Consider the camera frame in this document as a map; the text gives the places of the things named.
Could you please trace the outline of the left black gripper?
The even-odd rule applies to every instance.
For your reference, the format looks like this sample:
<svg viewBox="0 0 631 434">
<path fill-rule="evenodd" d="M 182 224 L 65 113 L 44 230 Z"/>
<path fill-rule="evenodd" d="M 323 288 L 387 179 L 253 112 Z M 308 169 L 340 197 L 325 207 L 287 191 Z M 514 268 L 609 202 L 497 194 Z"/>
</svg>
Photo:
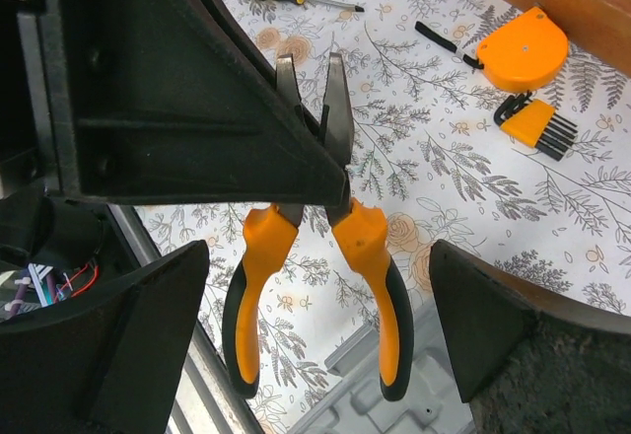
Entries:
<svg viewBox="0 0 631 434">
<path fill-rule="evenodd" d="M 315 119 L 277 93 L 222 0 L 44 2 L 37 32 L 43 0 L 1 0 L 3 265 L 82 266 L 101 250 L 98 215 L 48 195 L 52 163 L 76 200 L 339 202 Z"/>
</svg>

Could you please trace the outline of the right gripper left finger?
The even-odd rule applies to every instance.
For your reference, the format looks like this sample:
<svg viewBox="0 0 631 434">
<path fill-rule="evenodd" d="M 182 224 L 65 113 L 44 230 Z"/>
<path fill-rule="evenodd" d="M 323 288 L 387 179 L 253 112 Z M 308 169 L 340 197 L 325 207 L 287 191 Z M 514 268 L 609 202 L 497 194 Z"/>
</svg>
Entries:
<svg viewBox="0 0 631 434">
<path fill-rule="evenodd" d="M 2 432 L 165 432 L 208 267 L 196 241 L 2 323 Z"/>
</svg>

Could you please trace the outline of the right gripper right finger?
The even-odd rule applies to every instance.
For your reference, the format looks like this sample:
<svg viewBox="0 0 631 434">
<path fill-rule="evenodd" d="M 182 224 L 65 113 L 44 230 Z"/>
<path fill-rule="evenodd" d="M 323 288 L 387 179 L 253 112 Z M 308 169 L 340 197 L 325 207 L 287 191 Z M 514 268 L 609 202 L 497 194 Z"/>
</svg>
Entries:
<svg viewBox="0 0 631 434">
<path fill-rule="evenodd" d="M 430 279 L 479 433 L 627 433 L 630 319 L 438 240 Z"/>
</svg>

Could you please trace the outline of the grey plastic tool case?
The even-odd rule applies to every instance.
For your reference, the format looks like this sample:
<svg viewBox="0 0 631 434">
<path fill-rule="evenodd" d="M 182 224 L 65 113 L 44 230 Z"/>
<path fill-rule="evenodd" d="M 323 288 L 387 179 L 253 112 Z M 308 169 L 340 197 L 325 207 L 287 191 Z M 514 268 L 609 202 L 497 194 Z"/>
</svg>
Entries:
<svg viewBox="0 0 631 434">
<path fill-rule="evenodd" d="M 304 414 L 292 433 L 473 433 L 469 406 L 460 400 L 438 311 L 428 299 L 414 313 L 415 345 L 403 399 L 384 399 L 379 336 L 364 325 L 325 359 L 339 383 Z"/>
</svg>

